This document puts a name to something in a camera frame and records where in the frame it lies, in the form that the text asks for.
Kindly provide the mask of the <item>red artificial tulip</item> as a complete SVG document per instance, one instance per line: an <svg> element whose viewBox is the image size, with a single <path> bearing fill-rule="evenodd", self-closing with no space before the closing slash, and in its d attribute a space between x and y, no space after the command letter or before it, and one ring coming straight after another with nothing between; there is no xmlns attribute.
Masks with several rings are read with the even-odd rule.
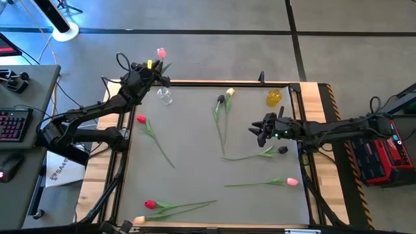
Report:
<svg viewBox="0 0 416 234"><path fill-rule="evenodd" d="M184 204L174 205L171 203L165 203L163 201L147 200L144 202L144 206L151 210L155 210L155 209L169 210L169 209L174 209L174 208L184 207L184 206L189 206L189 205L205 205L205 204L212 203L212 202L215 202L215 201L209 200L209 201L203 201L203 202L197 202L197 203L184 203Z"/></svg>
<svg viewBox="0 0 416 234"><path fill-rule="evenodd" d="M160 143L159 143L159 141L158 141L158 139L157 139L157 137L156 137L156 135L155 135L155 133L154 133L154 131L153 131L153 129L152 129L152 126L151 126L150 120L149 120L149 119L147 119L147 118L146 118L145 116L143 116L143 115L138 115L138 116L136 117L136 120L137 120L140 124L142 124L142 125L144 126L144 128L143 128L143 130L142 130L142 131L154 140L154 142L156 143L157 147L159 148L159 150L161 151L161 153L162 153L163 157L166 159L166 161L169 163L169 165L170 165L172 168L175 168L175 166L173 165L173 163L171 162L171 160L168 158L168 156L167 156L167 155L166 155L166 153L164 152L164 150L163 150L162 146L160 145Z"/></svg>

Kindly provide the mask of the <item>black tripod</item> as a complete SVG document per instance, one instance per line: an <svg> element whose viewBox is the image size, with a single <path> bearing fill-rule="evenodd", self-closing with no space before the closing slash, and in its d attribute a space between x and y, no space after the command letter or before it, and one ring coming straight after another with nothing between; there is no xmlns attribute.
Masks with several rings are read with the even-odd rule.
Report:
<svg viewBox="0 0 416 234"><path fill-rule="evenodd" d="M65 9L65 10L74 10L74 11L76 11L76 12L78 12L78 13L83 13L83 11L81 10L81 9L79 9L79 8L76 8L76 7L74 7L74 6L71 6L71 5L69 5L67 2L66 2L66 0L57 0L58 1L58 5L57 5L57 8L59 9L59 10L63 10L63 9Z"/></svg>

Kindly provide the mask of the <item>cream white artificial tulip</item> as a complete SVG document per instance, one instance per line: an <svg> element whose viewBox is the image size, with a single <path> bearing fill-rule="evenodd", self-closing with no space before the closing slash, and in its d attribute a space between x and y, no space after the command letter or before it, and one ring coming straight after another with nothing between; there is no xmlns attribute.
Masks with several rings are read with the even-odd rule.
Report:
<svg viewBox="0 0 416 234"><path fill-rule="evenodd" d="M224 144L226 144L227 134L228 134L228 119L229 119L229 112L232 104L233 95L235 93L234 88L229 88L226 91L226 98L225 98L225 113L226 113L226 120L225 120L225 129L224 129Z"/></svg>

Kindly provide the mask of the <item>red and black toolbox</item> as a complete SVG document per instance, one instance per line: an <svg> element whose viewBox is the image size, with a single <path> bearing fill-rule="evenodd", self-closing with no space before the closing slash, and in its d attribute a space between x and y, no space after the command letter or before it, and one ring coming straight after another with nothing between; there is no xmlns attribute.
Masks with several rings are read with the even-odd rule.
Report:
<svg viewBox="0 0 416 234"><path fill-rule="evenodd" d="M350 145L360 178L366 186L398 187L416 183L416 169L394 121L387 140L359 138Z"/></svg>

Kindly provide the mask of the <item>peach artificial tulip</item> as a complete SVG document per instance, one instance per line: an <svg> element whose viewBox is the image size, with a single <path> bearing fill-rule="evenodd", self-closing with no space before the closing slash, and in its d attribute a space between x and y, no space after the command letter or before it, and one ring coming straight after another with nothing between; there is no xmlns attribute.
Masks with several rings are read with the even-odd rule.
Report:
<svg viewBox="0 0 416 234"><path fill-rule="evenodd" d="M189 211L193 211L202 207L206 207L210 205L211 203L205 204L205 205L189 205L184 207L178 207L174 209L155 209L156 213L151 216L138 216L134 218L133 223L134 224L143 224L146 221L158 221L163 220L166 218L169 218L171 216L174 216L176 214L181 214Z"/></svg>

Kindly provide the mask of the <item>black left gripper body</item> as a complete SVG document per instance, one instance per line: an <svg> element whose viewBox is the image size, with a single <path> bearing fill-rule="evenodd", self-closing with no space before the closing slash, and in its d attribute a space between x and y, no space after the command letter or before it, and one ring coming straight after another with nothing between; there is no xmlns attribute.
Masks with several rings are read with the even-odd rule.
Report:
<svg viewBox="0 0 416 234"><path fill-rule="evenodd" d="M158 80L158 75L148 68L130 71L122 77L122 96L128 100L142 101Z"/></svg>

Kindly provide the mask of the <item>clear glass vase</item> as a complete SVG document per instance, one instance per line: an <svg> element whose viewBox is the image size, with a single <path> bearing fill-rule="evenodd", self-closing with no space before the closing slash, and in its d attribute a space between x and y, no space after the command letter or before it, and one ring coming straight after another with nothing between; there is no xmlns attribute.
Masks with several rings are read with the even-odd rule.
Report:
<svg viewBox="0 0 416 234"><path fill-rule="evenodd" d="M173 102L172 92L167 87L161 87L157 91L158 98L164 105L170 105Z"/></svg>

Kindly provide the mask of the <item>black aluminium table frame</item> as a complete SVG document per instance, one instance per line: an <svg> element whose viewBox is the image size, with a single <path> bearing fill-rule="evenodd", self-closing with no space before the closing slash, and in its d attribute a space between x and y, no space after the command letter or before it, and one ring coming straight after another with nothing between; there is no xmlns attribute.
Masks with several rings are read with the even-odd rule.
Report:
<svg viewBox="0 0 416 234"><path fill-rule="evenodd" d="M260 81L221 81L221 80L179 80L171 81L172 86L224 86L237 88L238 86L248 87L250 85L261 86ZM294 102L294 117L297 119L324 123L326 121L323 98L316 82L299 81L267 81L264 85L277 87L289 85L292 87L291 97ZM121 156L105 150L103 146L93 144L97 148L96 156L86 167L85 177L81 187L80 195L75 206L75 221L80 221L93 208L107 188L107 180L112 179L120 164ZM306 169L309 176L316 176L317 187L322 197L337 217L346 224L349 224L348 214L345 205L345 198L342 193L339 171L335 164L326 162L326 157L335 158L332 152L315 153L312 156L305 156L304 161L309 165Z"/></svg>

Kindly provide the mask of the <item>white round-base stand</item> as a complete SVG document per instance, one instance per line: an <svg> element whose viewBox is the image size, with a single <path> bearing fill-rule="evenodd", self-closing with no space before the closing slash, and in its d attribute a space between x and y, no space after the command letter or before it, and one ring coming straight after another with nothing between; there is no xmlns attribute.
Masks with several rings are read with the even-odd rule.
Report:
<svg viewBox="0 0 416 234"><path fill-rule="evenodd" d="M79 26L68 22L51 0L31 0L37 9L52 24L53 38L58 42L73 40L79 35Z"/></svg>

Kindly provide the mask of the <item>black monitor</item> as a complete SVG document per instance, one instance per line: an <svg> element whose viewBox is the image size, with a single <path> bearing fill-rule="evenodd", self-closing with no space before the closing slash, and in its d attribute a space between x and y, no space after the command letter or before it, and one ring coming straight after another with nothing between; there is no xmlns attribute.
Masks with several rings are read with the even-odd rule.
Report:
<svg viewBox="0 0 416 234"><path fill-rule="evenodd" d="M21 56L22 52L0 32L0 57Z"/></svg>

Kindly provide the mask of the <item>pink artificial tulip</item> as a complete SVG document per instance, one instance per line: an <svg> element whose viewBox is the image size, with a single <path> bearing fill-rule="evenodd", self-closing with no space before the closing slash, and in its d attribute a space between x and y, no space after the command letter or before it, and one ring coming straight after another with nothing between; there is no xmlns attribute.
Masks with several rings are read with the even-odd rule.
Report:
<svg viewBox="0 0 416 234"><path fill-rule="evenodd" d="M252 185L275 185L275 186L297 186L300 182L294 178L288 177L287 179L282 179L280 177L274 177L269 179L266 182L257 182L257 183L237 183L226 185L226 187L239 187L239 186L252 186Z"/></svg>
<svg viewBox="0 0 416 234"><path fill-rule="evenodd" d="M158 55L159 60L160 60L161 74L163 75L167 71L167 69L172 65L172 63L171 62L168 63L168 64L164 63L164 59L167 56L167 52L166 52L165 48L163 48L163 47L158 48L157 49L157 55Z"/></svg>

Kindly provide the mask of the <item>grey side desk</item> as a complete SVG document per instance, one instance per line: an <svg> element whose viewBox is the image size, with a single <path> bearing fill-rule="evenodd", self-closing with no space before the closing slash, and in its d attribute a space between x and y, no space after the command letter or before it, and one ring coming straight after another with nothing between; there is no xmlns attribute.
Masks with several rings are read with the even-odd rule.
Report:
<svg viewBox="0 0 416 234"><path fill-rule="evenodd" d="M39 171L46 149L36 147L36 125L44 119L49 99L60 72L59 65L0 65L15 73L29 75L29 87L20 94L7 90L0 84L0 109L30 107L34 109L32 120L23 142L0 142L0 163L14 153L23 156L23 162L14 178L0 182L0 230L19 229L27 216Z"/></svg>

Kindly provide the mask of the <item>yellow glass vase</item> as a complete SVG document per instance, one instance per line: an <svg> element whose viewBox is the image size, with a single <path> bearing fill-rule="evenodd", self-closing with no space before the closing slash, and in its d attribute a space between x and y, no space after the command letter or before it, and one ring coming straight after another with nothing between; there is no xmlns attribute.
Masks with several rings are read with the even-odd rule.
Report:
<svg viewBox="0 0 416 234"><path fill-rule="evenodd" d="M275 107L282 99L282 94L278 89L270 90L266 97L266 104Z"/></svg>

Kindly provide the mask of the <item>backlit black keyboard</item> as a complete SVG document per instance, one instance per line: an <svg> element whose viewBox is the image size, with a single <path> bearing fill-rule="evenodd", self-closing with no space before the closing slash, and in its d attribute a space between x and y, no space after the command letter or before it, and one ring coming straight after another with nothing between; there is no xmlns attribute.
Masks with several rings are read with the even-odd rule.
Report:
<svg viewBox="0 0 416 234"><path fill-rule="evenodd" d="M32 115L31 108L0 109L0 142L23 142Z"/></svg>

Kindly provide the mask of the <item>black artificial tulip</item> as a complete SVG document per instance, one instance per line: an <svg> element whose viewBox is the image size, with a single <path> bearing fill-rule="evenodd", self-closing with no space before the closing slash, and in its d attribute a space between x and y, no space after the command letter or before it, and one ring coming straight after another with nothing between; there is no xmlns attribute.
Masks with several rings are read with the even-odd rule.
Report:
<svg viewBox="0 0 416 234"><path fill-rule="evenodd" d="M276 148L275 146L271 146L259 153L255 153L253 155L249 155L249 156L245 156L245 157L241 157L241 158L226 158L223 157L223 160L226 161L240 161L240 160L245 160L245 159L249 159L252 157L263 157L263 158L275 158L277 154L285 154L288 152L288 147L287 146L281 146Z"/></svg>
<svg viewBox="0 0 416 234"><path fill-rule="evenodd" d="M214 118L214 122L216 124L216 128L217 128L217 131L218 131L218 137L220 139L220 146L221 146L223 155L225 155L225 149L224 149L223 138L222 138L222 134L221 134L220 126L219 126L218 111L219 111L219 108L220 108L221 104L223 104L224 101L225 101L225 96L224 95L219 95L217 97L216 105L212 108L213 118Z"/></svg>

